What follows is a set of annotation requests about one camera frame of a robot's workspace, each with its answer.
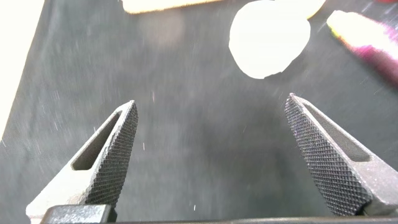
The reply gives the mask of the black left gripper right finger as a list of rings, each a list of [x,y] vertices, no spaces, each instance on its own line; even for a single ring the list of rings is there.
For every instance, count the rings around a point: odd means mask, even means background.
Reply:
[[[309,101],[291,93],[285,116],[312,179],[338,216],[397,216],[397,171]]]

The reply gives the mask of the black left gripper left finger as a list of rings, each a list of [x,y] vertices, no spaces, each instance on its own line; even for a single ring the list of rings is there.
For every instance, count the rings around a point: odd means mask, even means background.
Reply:
[[[117,107],[26,206],[30,222],[39,223],[45,212],[56,205],[115,208],[126,179],[137,125],[135,101]]]

